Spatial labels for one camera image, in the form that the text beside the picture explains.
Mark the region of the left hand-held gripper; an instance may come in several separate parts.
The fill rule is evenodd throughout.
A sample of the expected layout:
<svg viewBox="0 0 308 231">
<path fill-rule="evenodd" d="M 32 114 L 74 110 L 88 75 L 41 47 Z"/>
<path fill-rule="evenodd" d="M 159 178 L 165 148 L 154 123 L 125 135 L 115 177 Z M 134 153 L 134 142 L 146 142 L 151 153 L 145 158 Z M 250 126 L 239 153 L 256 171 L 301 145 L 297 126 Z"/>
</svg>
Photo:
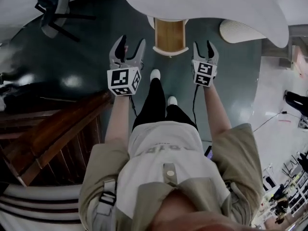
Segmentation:
<svg viewBox="0 0 308 231">
<path fill-rule="evenodd" d="M 108 89 L 115 96 L 135 95 L 141 81 L 141 69 L 146 40 L 141 39 L 133 56 L 125 60 L 127 36 L 122 35 L 109 52 L 110 70 L 107 71 Z"/>
</svg>

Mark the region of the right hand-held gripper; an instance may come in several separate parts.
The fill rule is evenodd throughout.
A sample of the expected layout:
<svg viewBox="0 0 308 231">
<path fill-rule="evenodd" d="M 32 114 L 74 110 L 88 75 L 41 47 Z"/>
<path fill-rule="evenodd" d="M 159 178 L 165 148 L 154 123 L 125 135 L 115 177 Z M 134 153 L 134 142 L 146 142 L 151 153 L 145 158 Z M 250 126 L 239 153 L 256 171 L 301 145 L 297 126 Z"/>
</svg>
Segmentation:
<svg viewBox="0 0 308 231">
<path fill-rule="evenodd" d="M 211 41 L 207 41 L 208 59 L 200 54 L 198 43 L 193 43 L 192 71 L 193 81 L 197 85 L 210 87 L 217 75 L 219 53 Z"/>
</svg>

